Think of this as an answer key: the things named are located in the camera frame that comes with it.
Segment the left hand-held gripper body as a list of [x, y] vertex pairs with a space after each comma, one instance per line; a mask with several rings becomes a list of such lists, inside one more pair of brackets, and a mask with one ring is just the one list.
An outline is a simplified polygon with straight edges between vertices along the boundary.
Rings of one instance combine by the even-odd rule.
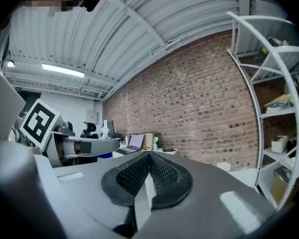
[[48, 158], [52, 167], [92, 162], [92, 157], [67, 156], [67, 138], [76, 137], [73, 125], [41, 99], [32, 105], [20, 131]]

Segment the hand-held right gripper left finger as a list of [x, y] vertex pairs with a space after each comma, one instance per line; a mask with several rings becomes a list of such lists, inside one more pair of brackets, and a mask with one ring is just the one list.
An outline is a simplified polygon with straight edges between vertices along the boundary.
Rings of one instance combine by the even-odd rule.
[[101, 186], [103, 175], [136, 155], [83, 165], [53, 168], [35, 155], [41, 186], [67, 235], [108, 235], [127, 217], [128, 208], [112, 203]]

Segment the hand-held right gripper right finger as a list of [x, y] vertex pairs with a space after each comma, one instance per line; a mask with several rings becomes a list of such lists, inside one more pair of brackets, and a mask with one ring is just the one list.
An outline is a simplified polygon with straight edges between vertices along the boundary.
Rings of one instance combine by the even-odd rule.
[[177, 155], [162, 156], [189, 171], [192, 189], [178, 205], [153, 210], [136, 233], [138, 239], [237, 239], [276, 212], [254, 189], [216, 166]]

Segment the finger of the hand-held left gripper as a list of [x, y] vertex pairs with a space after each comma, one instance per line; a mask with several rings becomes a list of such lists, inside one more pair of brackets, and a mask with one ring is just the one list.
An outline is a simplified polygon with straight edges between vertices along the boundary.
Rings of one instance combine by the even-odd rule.
[[99, 156], [119, 148], [117, 139], [67, 138], [67, 156]]

